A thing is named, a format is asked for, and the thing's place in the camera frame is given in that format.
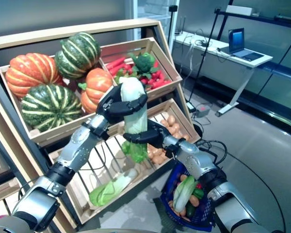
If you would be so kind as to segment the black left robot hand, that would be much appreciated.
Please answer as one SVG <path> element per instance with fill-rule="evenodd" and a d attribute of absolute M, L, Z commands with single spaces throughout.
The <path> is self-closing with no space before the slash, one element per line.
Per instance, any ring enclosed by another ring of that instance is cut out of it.
<path fill-rule="evenodd" d="M 112 86 L 99 100 L 96 113 L 102 115 L 110 124 L 115 124 L 124 119 L 124 116 L 132 115 L 146 104 L 147 94 L 129 101 L 123 101 L 121 90 L 123 84 Z"/>

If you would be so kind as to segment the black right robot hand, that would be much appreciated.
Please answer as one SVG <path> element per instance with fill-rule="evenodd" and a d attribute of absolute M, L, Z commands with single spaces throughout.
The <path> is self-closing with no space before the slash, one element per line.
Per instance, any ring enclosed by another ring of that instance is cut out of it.
<path fill-rule="evenodd" d="M 147 130 L 141 133 L 124 133 L 123 137 L 135 144 L 146 144 L 158 149 L 165 149 L 171 145 L 171 134 L 161 124 L 150 119 L 147 120 Z"/>

